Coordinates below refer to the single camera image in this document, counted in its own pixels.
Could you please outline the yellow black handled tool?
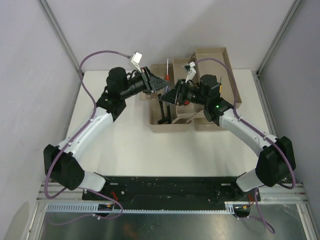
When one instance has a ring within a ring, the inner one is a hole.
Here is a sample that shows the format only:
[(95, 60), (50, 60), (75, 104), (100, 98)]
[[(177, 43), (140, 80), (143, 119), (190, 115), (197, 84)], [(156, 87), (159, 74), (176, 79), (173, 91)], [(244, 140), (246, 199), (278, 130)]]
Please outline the yellow black handled tool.
[(222, 79), (223, 79), (223, 77), (221, 76), (219, 79), (219, 94), (222, 93)]

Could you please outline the translucent brown plastic toolbox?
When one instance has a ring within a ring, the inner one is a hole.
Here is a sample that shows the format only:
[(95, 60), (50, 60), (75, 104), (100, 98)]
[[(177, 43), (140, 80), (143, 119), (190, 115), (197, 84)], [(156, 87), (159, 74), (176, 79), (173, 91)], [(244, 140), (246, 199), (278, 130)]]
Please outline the translucent brown plastic toolbox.
[(188, 58), (175, 58), (169, 66), (153, 64), (150, 71), (159, 78), (166, 71), (169, 75), (168, 91), (140, 94), (148, 101), (155, 133), (184, 132), (191, 122), (197, 131), (221, 131), (219, 117), (242, 103), (225, 47), (197, 48)]

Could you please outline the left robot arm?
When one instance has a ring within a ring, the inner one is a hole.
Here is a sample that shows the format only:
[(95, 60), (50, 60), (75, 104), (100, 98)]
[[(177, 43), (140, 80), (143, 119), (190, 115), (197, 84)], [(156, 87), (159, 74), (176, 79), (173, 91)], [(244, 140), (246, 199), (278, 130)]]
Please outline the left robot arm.
[(147, 67), (129, 74), (122, 67), (111, 69), (106, 86), (87, 120), (58, 145), (47, 145), (43, 151), (47, 180), (53, 180), (68, 190), (93, 190), (100, 200), (110, 196), (106, 178), (83, 170), (79, 161), (90, 143), (126, 108), (126, 99), (139, 93), (150, 95), (164, 89), (168, 81), (155, 76)]

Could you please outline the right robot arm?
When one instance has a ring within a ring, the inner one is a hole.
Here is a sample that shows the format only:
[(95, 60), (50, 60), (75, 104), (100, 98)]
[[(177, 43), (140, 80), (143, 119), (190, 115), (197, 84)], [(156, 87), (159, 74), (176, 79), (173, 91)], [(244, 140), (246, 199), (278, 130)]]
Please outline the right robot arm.
[(180, 79), (160, 100), (177, 106), (185, 102), (202, 105), (207, 121), (233, 133), (257, 155), (256, 167), (240, 175), (235, 180), (236, 185), (230, 188), (235, 200), (242, 201), (250, 190), (273, 187), (294, 174), (296, 163), (291, 140), (268, 134), (245, 121), (236, 108), (221, 97), (221, 84), (216, 76), (203, 75), (198, 85)]

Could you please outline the black T-handle wrench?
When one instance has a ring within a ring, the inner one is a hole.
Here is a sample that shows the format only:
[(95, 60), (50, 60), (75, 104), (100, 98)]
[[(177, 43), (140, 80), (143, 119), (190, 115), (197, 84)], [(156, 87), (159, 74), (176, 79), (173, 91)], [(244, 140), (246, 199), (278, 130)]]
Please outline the black T-handle wrench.
[(158, 94), (158, 102), (161, 110), (161, 119), (158, 120), (158, 124), (162, 125), (165, 123), (171, 124), (172, 123), (172, 116), (171, 116), (171, 108), (169, 103), (166, 103), (166, 112), (167, 114), (165, 115), (165, 108), (164, 108), (164, 102), (160, 100), (160, 97), (162, 96), (161, 94)]

